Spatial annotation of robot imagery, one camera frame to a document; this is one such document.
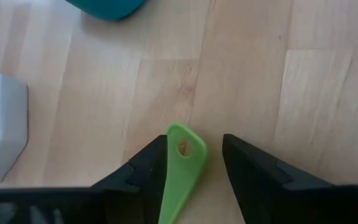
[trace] wood grain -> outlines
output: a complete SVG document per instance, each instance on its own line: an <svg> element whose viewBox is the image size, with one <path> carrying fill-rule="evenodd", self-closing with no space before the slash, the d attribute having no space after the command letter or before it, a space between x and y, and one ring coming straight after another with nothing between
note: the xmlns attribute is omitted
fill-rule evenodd
<svg viewBox="0 0 358 224"><path fill-rule="evenodd" d="M224 133L358 183L358 1L151 0L103 22L0 0L0 72L29 87L29 142L0 187L91 185L172 121L211 154L178 223L244 222Z"/></svg>

